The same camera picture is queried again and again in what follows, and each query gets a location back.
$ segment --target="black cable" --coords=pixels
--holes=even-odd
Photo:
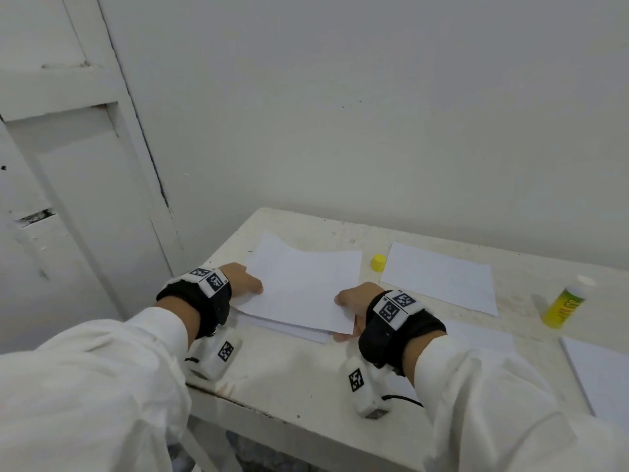
[[[405,401],[412,402],[413,404],[417,404],[418,406],[424,407],[424,404],[416,401],[415,399],[407,398],[406,396],[397,396],[395,394],[387,394],[385,396],[382,396],[383,401],[388,401],[389,399],[403,399]]]

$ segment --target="white sleeve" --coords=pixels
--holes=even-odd
[[[191,406],[186,351],[183,322],[153,307],[0,356],[3,470],[171,472],[166,445]]]
[[[427,470],[629,470],[629,439],[596,418],[561,412],[524,359],[459,352],[449,336],[424,349],[415,390],[434,427]]]

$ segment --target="white door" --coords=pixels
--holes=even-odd
[[[97,0],[0,0],[0,352],[185,268]]]

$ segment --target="hand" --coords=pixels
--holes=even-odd
[[[354,318],[353,334],[345,335],[334,333],[334,340],[347,341],[350,338],[360,336],[360,334],[365,331],[365,320],[369,303],[383,291],[385,291],[384,288],[368,281],[357,287],[344,289],[337,294],[336,297],[334,297],[334,302],[339,306],[347,306],[356,317]]]
[[[232,285],[232,298],[245,293],[260,294],[263,292],[262,282],[247,273],[247,267],[240,263],[228,263],[220,267],[220,270]]]

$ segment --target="glue stick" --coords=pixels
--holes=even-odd
[[[550,328],[559,329],[570,318],[574,310],[586,301],[596,282],[587,276],[579,275],[577,281],[568,285],[542,317],[542,322]]]

